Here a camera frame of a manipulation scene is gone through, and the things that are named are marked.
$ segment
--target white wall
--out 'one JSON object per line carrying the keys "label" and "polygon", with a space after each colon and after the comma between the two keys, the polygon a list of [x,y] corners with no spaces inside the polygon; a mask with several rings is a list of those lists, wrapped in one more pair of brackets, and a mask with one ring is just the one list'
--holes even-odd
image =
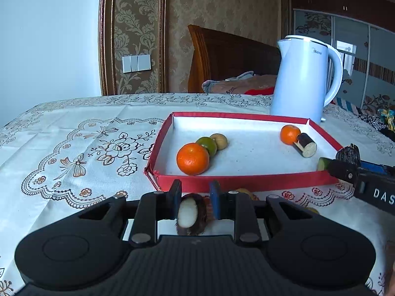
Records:
{"label": "white wall", "polygon": [[47,102],[100,96],[99,0],[0,0],[0,128]]}

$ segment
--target metal bolt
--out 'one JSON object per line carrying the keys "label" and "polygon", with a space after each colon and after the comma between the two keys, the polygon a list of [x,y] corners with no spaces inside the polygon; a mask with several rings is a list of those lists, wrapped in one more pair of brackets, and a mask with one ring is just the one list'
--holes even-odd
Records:
{"label": "metal bolt", "polygon": [[259,236],[257,234],[254,234],[253,232],[246,232],[240,235],[240,240],[243,243],[254,243],[259,240]]}
{"label": "metal bolt", "polygon": [[132,236],[132,242],[134,243],[146,243],[151,240],[151,236],[149,234],[140,232],[138,234],[134,234]]}

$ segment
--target electric kettle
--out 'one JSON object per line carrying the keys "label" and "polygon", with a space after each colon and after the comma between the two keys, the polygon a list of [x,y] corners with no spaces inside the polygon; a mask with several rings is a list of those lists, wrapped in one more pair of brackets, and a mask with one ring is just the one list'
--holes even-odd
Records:
{"label": "electric kettle", "polygon": [[[301,35],[287,35],[277,43],[282,59],[270,114],[320,123],[323,108],[336,96],[342,82],[339,52],[322,41]],[[335,73],[326,92],[328,57]]]}

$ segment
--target table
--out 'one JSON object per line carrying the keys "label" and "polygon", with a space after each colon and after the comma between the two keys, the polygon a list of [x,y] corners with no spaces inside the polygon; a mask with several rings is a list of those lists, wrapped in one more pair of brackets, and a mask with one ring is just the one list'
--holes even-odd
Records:
{"label": "table", "polygon": [[[269,96],[237,94],[71,99],[37,105],[0,129],[0,296],[24,285],[13,254],[29,232],[116,193],[134,200],[153,190],[143,169],[171,112],[268,114],[270,103]],[[328,105],[324,117],[322,128],[343,146],[357,144],[362,159],[395,165],[395,143],[357,116]],[[355,199],[353,192],[339,183],[256,194],[264,199],[276,193],[366,235],[377,253],[367,284],[383,295],[395,259],[395,218]]]}

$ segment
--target red cloth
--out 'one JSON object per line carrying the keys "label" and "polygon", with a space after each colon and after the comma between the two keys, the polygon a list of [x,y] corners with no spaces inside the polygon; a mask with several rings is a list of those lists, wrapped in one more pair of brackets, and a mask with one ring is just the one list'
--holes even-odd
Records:
{"label": "red cloth", "polygon": [[251,90],[247,90],[245,92],[245,94],[249,94],[249,95],[271,95],[273,93],[274,93],[274,87],[269,87],[269,88],[260,89],[260,90],[251,89]]}

